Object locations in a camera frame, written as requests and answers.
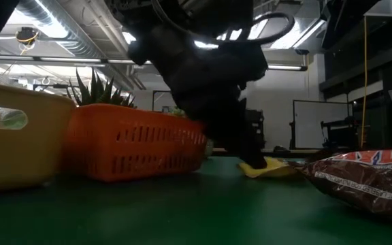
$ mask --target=green leaves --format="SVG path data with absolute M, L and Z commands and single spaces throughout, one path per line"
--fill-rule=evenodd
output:
M 75 100 L 79 106 L 89 105 L 92 103 L 109 103 L 112 105 L 123 105 L 127 107 L 133 107 L 133 100 L 130 101 L 131 96 L 128 96 L 126 99 L 120 96 L 122 93 L 121 88 L 114 91 L 112 95 L 113 84 L 114 84 L 113 78 L 110 82 L 106 82 L 104 87 L 101 78 L 99 78 L 98 74 L 95 73 L 95 70 L 92 68 L 91 91 L 88 91 L 88 88 L 82 82 L 78 70 L 76 71 L 76 78 L 78 81 L 78 86 L 80 87 L 81 98 L 77 95 L 75 88 L 72 84 L 72 81 L 70 79 L 69 79 L 69 83 L 72 89 L 72 93 L 75 97 Z

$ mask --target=orange plastic basket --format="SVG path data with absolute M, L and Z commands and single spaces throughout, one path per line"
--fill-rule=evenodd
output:
M 106 182 L 192 172 L 206 147 L 201 131 L 199 123 L 175 116 L 82 106 L 69 123 L 63 167 Z

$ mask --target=green table surface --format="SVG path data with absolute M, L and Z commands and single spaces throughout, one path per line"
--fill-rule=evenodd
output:
M 0 244 L 392 244 L 370 218 L 306 181 L 251 180 L 236 158 L 196 173 L 103 184 L 57 178 L 0 194 Z

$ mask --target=yellow sponge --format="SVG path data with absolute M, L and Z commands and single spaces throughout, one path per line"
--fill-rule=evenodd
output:
M 265 161 L 267 162 L 265 169 L 254 169 L 247 163 L 240 163 L 238 166 L 249 178 L 281 178 L 297 173 L 295 169 L 278 159 L 267 157 Z

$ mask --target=yellow bin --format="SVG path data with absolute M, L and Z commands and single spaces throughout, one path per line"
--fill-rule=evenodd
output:
M 56 173 L 72 100 L 0 85 L 0 108 L 21 110 L 26 125 L 0 125 L 0 191 L 42 184 Z

